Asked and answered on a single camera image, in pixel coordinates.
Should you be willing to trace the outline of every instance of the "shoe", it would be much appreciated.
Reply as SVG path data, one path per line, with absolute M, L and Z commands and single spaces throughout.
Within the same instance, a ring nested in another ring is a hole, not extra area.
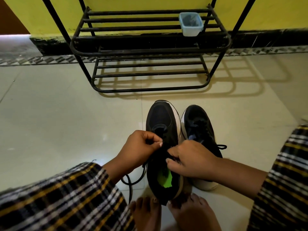
M 176 198 L 183 188 L 183 176 L 167 168 L 166 159 L 173 157 L 167 152 L 178 145 L 181 133 L 181 120 L 173 105 L 165 100 L 157 100 L 149 110 L 146 131 L 153 132 L 163 139 L 163 146 L 148 160 L 147 178 L 149 187 L 161 205 Z
M 217 145 L 214 130 L 206 112 L 198 105 L 190 105 L 181 118 L 183 136 L 187 140 L 195 140 L 205 146 L 215 156 L 222 158 L 220 150 L 226 145 Z M 218 183 L 203 179 L 191 178 L 191 183 L 200 190 L 213 190 Z

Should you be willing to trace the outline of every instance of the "rack shelf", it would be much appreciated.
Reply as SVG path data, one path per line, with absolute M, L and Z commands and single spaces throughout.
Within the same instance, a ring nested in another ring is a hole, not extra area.
M 240 16 L 233 32 L 234 36 L 239 30 L 245 17 L 250 11 L 255 0 L 249 0 L 242 15 Z M 60 18 L 58 17 L 50 0 L 43 0 L 45 6 L 59 27 L 66 42 L 70 46 L 73 54 L 79 62 L 91 86 L 102 93 L 119 92 L 139 92 L 139 91 L 160 91 L 160 90 L 183 90 L 204 88 L 217 69 L 225 52 L 232 45 L 232 36 L 225 29 L 217 14 L 214 11 L 216 0 L 212 0 L 205 9 L 180 9 L 180 10 L 142 10 L 142 11 L 91 11 L 86 7 L 83 0 L 79 0 L 83 10 L 82 18 L 72 39 L 67 34 Z M 204 21 L 204 30 L 196 37 L 184 37 L 180 33 L 180 23 L 178 15 L 181 12 L 197 12 Z M 114 23 L 115 25 L 125 26 L 100 26 L 93 27 L 92 24 L 101 23 L 103 25 Z M 87 44 L 94 44 L 92 50 L 86 47 Z M 220 53 L 214 66 L 209 71 L 203 59 L 203 53 Z M 93 75 L 90 76 L 80 56 L 97 57 Z M 171 59 L 171 58 L 196 58 L 198 61 L 179 61 L 179 62 L 149 62 L 137 64 L 116 64 L 100 65 L 105 61 L 124 61 L 124 60 L 144 60 L 144 59 Z M 139 73 L 105 73 L 103 70 L 112 68 L 129 67 L 160 67 L 160 66 L 182 66 L 182 65 L 202 65 L 203 69 L 187 69 L 184 71 L 143 71 Z M 134 77 L 134 76 L 157 76 L 157 75 L 176 75 L 176 74 L 204 74 L 206 82 L 198 86 L 181 87 L 160 87 L 160 88 L 141 88 L 141 89 L 113 89 L 102 90 L 97 87 L 95 81 L 98 78 L 110 77 Z

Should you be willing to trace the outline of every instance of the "white tiled floor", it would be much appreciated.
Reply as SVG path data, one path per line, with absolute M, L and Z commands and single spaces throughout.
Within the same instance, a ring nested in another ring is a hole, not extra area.
M 228 146 L 222 151 L 224 157 L 269 170 L 298 122 L 276 91 L 281 89 L 273 88 L 263 77 L 263 64 L 268 70 L 285 70 L 275 64 L 275 57 L 281 56 L 271 56 L 272 63 L 267 56 L 258 57 L 226 57 L 210 86 L 202 91 L 142 94 L 99 94 L 88 84 L 78 64 L 1 67 L 0 190 L 52 176 L 81 162 L 96 160 L 104 164 L 119 152 L 129 134 L 144 129 L 148 110 L 158 99 L 170 101 L 180 115 L 190 104 L 202 106 L 211 118 L 218 144 Z M 307 58 L 307 54 L 289 54 L 289 66 L 292 57 L 297 67 L 306 66 L 302 57 Z M 213 58 L 206 61 L 209 68 L 214 64 Z M 92 71 L 94 64 L 86 66 Z M 290 88 L 297 89 L 294 80 L 298 76 L 291 73 L 291 77 Z M 203 83 L 204 78 L 121 78 L 116 85 L 112 81 L 104 81 L 102 86 L 195 85 Z M 133 181 L 141 170 L 132 173 Z M 118 186 L 127 199 L 128 188 L 121 183 Z M 144 178 L 134 187 L 133 199 L 147 193 L 147 186 Z M 223 186 L 212 192 L 192 191 L 208 200 L 222 230 L 246 228 L 250 199 Z M 162 230 L 174 225 L 164 207 Z

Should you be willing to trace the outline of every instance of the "small plastic box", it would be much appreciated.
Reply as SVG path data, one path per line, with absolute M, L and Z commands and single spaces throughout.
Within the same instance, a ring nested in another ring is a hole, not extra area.
M 203 22 L 198 13 L 182 12 L 179 21 L 184 36 L 197 36 L 203 30 Z

